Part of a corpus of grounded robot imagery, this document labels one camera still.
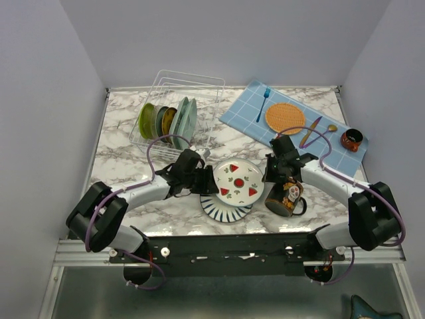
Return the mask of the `blue floral ceramic plate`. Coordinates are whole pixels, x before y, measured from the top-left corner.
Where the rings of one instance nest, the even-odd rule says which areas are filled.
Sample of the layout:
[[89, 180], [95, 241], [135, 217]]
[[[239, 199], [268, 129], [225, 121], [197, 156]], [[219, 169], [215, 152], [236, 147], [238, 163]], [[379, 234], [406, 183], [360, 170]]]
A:
[[158, 117], [157, 117], [157, 133], [158, 136], [161, 137], [162, 136], [162, 128], [161, 128], [161, 122], [162, 122], [162, 118], [163, 115], [166, 111], [166, 109], [168, 108], [168, 106], [162, 106], [159, 113], [158, 113]]

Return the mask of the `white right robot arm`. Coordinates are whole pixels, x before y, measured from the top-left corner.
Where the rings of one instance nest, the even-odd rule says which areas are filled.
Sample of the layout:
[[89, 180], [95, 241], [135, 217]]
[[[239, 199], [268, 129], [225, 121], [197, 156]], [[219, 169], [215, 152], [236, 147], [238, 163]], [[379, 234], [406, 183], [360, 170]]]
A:
[[346, 206], [348, 221], [325, 225], [311, 233], [305, 244], [309, 258], [318, 261], [336, 247], [360, 247], [371, 251], [393, 237], [405, 238], [406, 229], [389, 186], [369, 184], [325, 165], [323, 158], [299, 154], [289, 136], [270, 141], [263, 181], [272, 183], [265, 206], [282, 217], [294, 214], [302, 199], [303, 185], [314, 186]]

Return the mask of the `clear textured glass plate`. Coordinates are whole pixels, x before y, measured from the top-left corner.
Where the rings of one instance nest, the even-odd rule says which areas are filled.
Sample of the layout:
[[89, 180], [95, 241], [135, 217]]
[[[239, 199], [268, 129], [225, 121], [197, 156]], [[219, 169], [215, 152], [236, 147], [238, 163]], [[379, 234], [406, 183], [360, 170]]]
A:
[[153, 119], [152, 119], [152, 134], [153, 134], [153, 138], [156, 139], [158, 138], [158, 133], [157, 133], [157, 117], [158, 117], [158, 113], [161, 109], [161, 106], [156, 105], [153, 111]]

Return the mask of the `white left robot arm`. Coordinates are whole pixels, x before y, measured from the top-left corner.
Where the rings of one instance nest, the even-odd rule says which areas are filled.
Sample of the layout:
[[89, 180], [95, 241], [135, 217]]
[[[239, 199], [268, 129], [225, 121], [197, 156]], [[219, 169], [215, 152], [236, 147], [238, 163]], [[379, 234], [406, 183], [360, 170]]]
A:
[[135, 227], [122, 225], [125, 214], [137, 207], [177, 196], [187, 189], [192, 194], [217, 194], [213, 168], [205, 164], [210, 150], [191, 147], [174, 163], [155, 171], [153, 179], [107, 186], [96, 182], [83, 195], [66, 220], [66, 226], [86, 245], [87, 251], [109, 247], [124, 251], [134, 263], [147, 255], [147, 237]]

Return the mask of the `yellow patterned round plate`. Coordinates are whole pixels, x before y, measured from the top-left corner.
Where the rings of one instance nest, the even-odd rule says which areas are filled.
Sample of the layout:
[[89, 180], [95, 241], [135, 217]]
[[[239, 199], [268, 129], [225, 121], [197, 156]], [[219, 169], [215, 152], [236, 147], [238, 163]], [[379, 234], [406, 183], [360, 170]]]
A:
[[176, 113], [177, 113], [176, 108], [168, 107], [166, 109], [161, 122], [162, 136], [166, 136], [169, 134], [169, 131]]

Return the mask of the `teal square ceramic plate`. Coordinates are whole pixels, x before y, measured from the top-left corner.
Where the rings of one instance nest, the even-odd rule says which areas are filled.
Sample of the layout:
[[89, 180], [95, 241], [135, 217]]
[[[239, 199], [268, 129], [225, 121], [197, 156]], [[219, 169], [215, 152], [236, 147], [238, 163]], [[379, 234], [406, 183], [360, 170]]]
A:
[[169, 134], [171, 134], [171, 137], [170, 137], [171, 143], [175, 147], [176, 150], [179, 149], [179, 142], [178, 142], [178, 138], [175, 137], [175, 135], [177, 135], [179, 125], [181, 124], [181, 120], [183, 118], [183, 112], [184, 112], [185, 107], [188, 103], [189, 103], [189, 99], [187, 97], [184, 97], [180, 101], [180, 103], [177, 107], [177, 112], [174, 115], [173, 121], [171, 123], [170, 130], [169, 130]]

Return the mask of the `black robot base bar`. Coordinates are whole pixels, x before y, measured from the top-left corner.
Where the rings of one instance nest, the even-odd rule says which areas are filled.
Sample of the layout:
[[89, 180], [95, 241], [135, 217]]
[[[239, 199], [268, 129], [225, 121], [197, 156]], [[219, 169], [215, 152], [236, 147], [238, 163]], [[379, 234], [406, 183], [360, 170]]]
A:
[[303, 276], [306, 265], [344, 261], [309, 233], [152, 237], [136, 253], [172, 276]]

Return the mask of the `lime green round plate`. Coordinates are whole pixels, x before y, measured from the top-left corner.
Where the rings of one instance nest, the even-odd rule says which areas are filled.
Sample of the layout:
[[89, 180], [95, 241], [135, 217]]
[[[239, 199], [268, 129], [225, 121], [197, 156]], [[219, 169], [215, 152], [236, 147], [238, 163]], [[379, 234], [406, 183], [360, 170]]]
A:
[[151, 131], [152, 114], [155, 106], [152, 103], [146, 103], [139, 113], [138, 126], [139, 133], [145, 139], [152, 140], [153, 134]]

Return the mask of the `white watermelon round plate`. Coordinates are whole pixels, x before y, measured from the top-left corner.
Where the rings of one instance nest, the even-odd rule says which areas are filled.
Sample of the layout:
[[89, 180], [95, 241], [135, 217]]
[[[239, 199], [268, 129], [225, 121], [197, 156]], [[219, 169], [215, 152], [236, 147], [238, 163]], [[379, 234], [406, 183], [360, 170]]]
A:
[[253, 205], [264, 192], [262, 170], [246, 159], [226, 159], [212, 172], [218, 187], [217, 197], [227, 205]]

